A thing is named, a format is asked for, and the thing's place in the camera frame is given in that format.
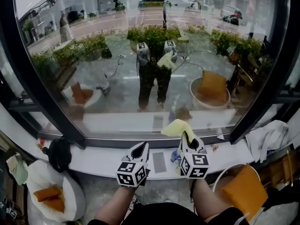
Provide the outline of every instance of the white towel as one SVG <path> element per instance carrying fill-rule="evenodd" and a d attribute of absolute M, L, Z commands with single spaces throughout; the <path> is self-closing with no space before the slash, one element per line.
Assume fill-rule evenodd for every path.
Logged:
<path fill-rule="evenodd" d="M 287 145 L 289 127 L 285 122 L 275 120 L 264 127 L 257 128 L 246 135 L 248 146 L 255 162 L 262 163 L 268 150 L 277 150 Z"/>

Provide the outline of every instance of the floor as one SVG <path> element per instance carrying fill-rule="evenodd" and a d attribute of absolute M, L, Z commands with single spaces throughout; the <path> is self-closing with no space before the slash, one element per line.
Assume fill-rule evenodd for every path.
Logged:
<path fill-rule="evenodd" d="M 189 86 L 191 82 L 202 77 L 202 68 L 209 71 L 215 71 L 230 79 L 234 66 L 226 58 L 216 56 L 215 46 L 208 40 L 207 36 L 199 34 L 188 34 L 190 41 L 188 44 L 189 63 L 184 63 L 171 76 L 169 83 L 167 99 L 165 102 L 165 111 L 170 111 L 174 101 L 177 106 L 185 105 L 189 110 L 196 110 L 193 106 L 192 96 Z M 112 59 L 99 59 L 91 63 L 80 62 L 73 77 L 66 84 L 65 88 L 76 82 L 94 87 L 97 84 L 96 74 L 105 73 L 108 77 L 112 76 L 117 69 L 116 74 L 108 79 L 111 90 L 105 97 L 106 107 L 99 113 L 132 113 L 138 108 L 138 95 L 140 89 L 139 76 L 136 70 L 136 53 L 134 53 L 127 40 L 127 33 L 109 35 L 106 42 L 112 52 Z M 186 47 L 177 45 L 178 58 L 176 65 L 183 63 L 180 55 L 186 55 Z M 118 59 L 119 55 L 125 55 L 125 58 Z M 148 112 L 160 112 L 157 104 L 157 86 L 152 88 Z"/>
<path fill-rule="evenodd" d="M 97 210 L 108 201 L 119 187 L 116 179 L 75 172 L 86 196 L 86 213 L 82 218 L 85 225 L 91 221 Z M 171 200 L 191 211 L 193 205 L 189 198 L 188 180 L 151 180 L 145 187 L 139 187 L 136 195 L 144 204 L 161 203 Z M 259 215 L 255 225 L 289 225 L 298 212 L 298 203 L 283 204 Z M 46 219 L 28 198 L 28 218 L 30 225 L 59 225 Z"/>

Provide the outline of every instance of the yellow cloth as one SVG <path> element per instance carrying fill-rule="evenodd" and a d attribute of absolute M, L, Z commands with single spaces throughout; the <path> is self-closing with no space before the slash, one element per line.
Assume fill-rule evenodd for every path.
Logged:
<path fill-rule="evenodd" d="M 176 68 L 176 65 L 171 61 L 173 51 L 166 53 L 158 62 L 157 65 L 162 67 L 165 65 L 167 68 Z"/>
<path fill-rule="evenodd" d="M 246 217 L 247 221 L 251 220 L 268 198 L 257 173 L 249 164 L 222 188 L 222 192 L 235 208 L 241 210 L 244 215 L 249 214 Z"/>
<path fill-rule="evenodd" d="M 165 127 L 161 133 L 166 136 L 174 137 L 174 136 L 182 136 L 183 132 L 186 132 L 188 135 L 188 141 L 191 143 L 195 138 L 195 134 L 191 128 L 191 126 L 180 119 L 175 119 L 171 122 L 167 127 Z"/>

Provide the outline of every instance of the black bag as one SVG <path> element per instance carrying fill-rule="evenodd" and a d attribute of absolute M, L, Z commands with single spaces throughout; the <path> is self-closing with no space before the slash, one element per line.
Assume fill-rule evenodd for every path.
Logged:
<path fill-rule="evenodd" d="M 69 168 L 72 154 L 70 151 L 70 142 L 67 138 L 54 139 L 49 148 L 44 147 L 42 151 L 49 157 L 49 163 L 59 173 Z"/>

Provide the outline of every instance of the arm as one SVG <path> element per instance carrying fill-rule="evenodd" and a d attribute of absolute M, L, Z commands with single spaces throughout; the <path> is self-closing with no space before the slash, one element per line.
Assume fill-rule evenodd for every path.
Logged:
<path fill-rule="evenodd" d="M 230 208 L 229 205 L 219 199 L 208 186 L 204 179 L 197 179 L 193 190 L 193 200 L 198 216 L 205 222 Z"/>
<path fill-rule="evenodd" d="M 112 199 L 108 201 L 95 215 L 95 219 L 109 225 L 119 225 L 123 221 L 135 190 L 129 187 L 120 187 Z"/>

